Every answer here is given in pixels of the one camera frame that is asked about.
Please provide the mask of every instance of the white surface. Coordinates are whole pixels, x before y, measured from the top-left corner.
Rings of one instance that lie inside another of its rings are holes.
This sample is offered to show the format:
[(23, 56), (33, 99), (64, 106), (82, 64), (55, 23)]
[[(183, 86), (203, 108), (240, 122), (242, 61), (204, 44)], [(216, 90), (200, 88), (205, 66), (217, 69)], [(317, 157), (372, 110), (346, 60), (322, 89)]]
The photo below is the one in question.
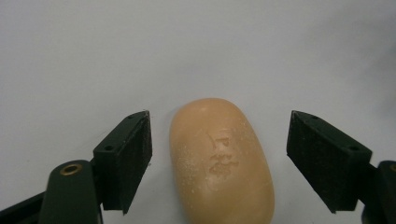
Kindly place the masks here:
[(331, 214), (286, 156), (290, 111), (348, 133), (375, 166), (396, 160), (395, 15), (392, 0), (1, 1), (0, 209), (148, 109), (151, 165), (130, 212), (105, 223), (187, 223), (169, 124), (187, 102), (220, 97), (260, 138), (272, 223), (361, 223), (361, 204)]

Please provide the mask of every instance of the white background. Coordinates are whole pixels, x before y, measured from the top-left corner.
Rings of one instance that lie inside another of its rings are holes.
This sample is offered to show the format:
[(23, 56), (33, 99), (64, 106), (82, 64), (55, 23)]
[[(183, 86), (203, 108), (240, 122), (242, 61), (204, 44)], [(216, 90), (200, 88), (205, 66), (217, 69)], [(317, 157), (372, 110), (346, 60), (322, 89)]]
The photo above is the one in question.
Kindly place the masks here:
[(50, 171), (92, 158), (127, 115), (151, 113), (153, 157), (130, 212), (105, 223), (187, 223), (168, 129), (187, 102), (238, 105), (276, 190), (274, 224), (333, 215), (286, 156), (290, 112), (317, 115), (396, 160), (392, 0), (0, 1), (0, 209), (45, 190)]

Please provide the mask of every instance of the brass insert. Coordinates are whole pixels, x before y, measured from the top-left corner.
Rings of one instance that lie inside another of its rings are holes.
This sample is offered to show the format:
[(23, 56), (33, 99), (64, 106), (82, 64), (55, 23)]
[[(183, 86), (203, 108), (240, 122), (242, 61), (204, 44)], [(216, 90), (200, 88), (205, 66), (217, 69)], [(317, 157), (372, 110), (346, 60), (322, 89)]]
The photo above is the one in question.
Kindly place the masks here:
[(70, 164), (65, 166), (61, 170), (61, 175), (74, 175), (78, 173), (80, 170), (82, 170), (82, 165), (78, 163)]

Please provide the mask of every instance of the black plastic part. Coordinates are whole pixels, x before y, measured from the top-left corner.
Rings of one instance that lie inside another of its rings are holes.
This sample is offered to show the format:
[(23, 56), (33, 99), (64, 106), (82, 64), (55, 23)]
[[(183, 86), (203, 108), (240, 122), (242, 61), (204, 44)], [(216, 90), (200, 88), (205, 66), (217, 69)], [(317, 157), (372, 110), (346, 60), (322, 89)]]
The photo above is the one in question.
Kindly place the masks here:
[(323, 119), (292, 111), (287, 151), (332, 213), (355, 209), (370, 149)]
[(125, 118), (93, 151), (105, 210), (128, 212), (152, 156), (149, 112)]
[(388, 223), (396, 223), (396, 161), (379, 163), (375, 183)]
[(17, 203), (0, 212), (0, 223), (2, 224), (35, 224), (38, 222), (44, 192)]
[(70, 161), (51, 172), (38, 223), (102, 223), (88, 161)]

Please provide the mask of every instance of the screw hole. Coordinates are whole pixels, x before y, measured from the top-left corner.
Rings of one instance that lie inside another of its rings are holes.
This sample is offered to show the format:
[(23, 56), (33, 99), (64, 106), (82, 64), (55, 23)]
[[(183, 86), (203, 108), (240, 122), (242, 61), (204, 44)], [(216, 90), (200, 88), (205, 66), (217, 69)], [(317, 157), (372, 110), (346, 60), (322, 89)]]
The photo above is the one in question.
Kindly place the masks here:
[(392, 170), (393, 172), (396, 172), (396, 164), (392, 164), (390, 166), (390, 170)]
[(106, 151), (111, 151), (111, 150), (113, 150), (113, 146), (105, 146), (105, 150)]
[(73, 175), (78, 173), (81, 169), (82, 166), (80, 164), (70, 164), (61, 170), (61, 175)]
[(352, 151), (359, 151), (359, 148), (358, 147), (348, 147), (350, 150), (352, 150)]

